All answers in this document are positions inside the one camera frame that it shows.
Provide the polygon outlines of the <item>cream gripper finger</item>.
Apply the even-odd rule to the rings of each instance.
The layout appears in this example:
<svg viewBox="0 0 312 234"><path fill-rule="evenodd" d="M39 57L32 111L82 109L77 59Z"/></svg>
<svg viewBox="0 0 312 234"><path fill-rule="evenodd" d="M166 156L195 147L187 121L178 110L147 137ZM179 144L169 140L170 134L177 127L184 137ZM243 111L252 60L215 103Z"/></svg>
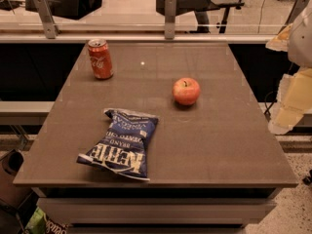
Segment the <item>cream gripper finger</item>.
<svg viewBox="0 0 312 234"><path fill-rule="evenodd" d="M300 68L294 75L284 74L272 106L269 131L284 135L312 108L312 68Z"/></svg>
<svg viewBox="0 0 312 234"><path fill-rule="evenodd" d="M286 52L289 48L289 36L292 26L292 24L287 25L280 33L269 40L265 47L272 51Z"/></svg>

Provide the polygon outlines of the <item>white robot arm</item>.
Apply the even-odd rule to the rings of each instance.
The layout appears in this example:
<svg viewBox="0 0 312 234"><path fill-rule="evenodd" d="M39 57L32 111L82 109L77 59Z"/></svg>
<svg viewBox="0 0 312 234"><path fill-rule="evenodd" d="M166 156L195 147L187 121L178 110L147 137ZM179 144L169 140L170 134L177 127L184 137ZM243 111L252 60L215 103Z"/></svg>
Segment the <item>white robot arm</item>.
<svg viewBox="0 0 312 234"><path fill-rule="evenodd" d="M284 135L312 108L312 9L305 8L266 48L287 52L299 66L294 75L283 75L268 124L272 134Z"/></svg>

